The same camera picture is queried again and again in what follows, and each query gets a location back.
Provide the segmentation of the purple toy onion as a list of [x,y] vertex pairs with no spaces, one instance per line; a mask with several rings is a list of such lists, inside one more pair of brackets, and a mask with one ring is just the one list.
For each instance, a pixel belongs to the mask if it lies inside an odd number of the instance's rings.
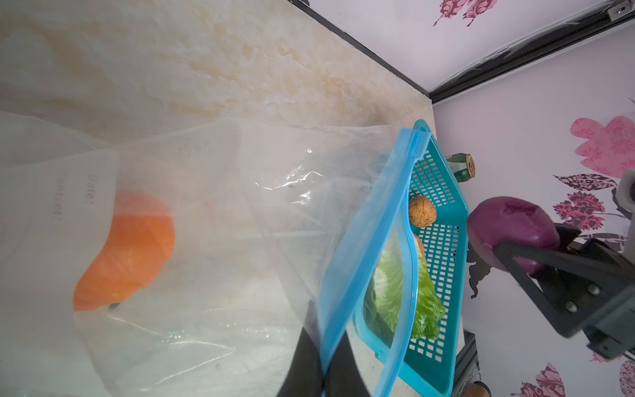
[[488,265],[505,271],[494,255],[500,243],[556,250],[560,237],[549,215],[534,203],[500,196],[480,203],[470,214],[467,233],[476,254]]

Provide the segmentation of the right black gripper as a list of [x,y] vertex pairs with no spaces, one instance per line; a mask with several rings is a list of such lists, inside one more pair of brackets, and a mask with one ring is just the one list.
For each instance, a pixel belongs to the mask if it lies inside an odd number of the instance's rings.
[[555,224],[559,251],[503,243],[494,250],[562,337],[583,332],[587,347],[607,360],[634,359],[634,264],[611,246]]

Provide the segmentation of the teal plastic basket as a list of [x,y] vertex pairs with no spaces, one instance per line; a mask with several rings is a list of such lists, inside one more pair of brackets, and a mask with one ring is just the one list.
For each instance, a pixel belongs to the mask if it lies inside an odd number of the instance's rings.
[[[468,208],[428,124],[419,120],[414,130],[421,132],[423,139],[411,156],[410,186],[399,201],[392,236],[399,239],[403,261],[400,315],[392,341],[386,344],[366,324],[365,297],[353,315],[357,335],[385,366],[373,392],[375,396],[390,395],[396,379],[403,380],[422,396],[451,395],[456,356],[463,338],[461,307],[468,252]],[[408,205],[416,196],[425,196],[437,209],[437,221],[427,228],[416,228],[410,223]],[[422,243],[428,273],[446,309],[435,340],[411,338],[418,297],[416,239]]]

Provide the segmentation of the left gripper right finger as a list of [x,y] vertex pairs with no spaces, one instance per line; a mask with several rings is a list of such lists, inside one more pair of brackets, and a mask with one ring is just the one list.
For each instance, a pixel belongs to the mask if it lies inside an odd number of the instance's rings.
[[327,397],[370,397],[358,370],[346,332],[332,358],[324,387]]

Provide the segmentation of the clear blue zip top bag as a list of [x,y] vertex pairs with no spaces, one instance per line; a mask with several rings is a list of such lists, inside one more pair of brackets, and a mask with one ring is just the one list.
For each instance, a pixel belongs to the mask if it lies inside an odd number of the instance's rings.
[[[325,380],[422,139],[222,119],[115,145],[3,114],[2,395],[276,396],[310,301]],[[168,207],[174,252],[130,299],[75,311],[119,191]]]

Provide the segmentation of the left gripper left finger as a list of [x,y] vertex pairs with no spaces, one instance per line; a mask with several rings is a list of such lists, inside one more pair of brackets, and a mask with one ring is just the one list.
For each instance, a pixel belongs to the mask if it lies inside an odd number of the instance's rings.
[[278,397],[319,397],[324,388],[319,349],[308,328],[316,324],[314,301],[309,302],[303,329],[299,335],[294,356]]

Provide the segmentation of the orange toy pumpkin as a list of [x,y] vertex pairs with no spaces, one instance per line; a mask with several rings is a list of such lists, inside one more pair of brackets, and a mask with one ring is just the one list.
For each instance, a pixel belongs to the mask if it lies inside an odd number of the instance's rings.
[[122,303],[157,278],[175,249],[168,207],[134,191],[115,195],[107,241],[74,291],[75,311]]

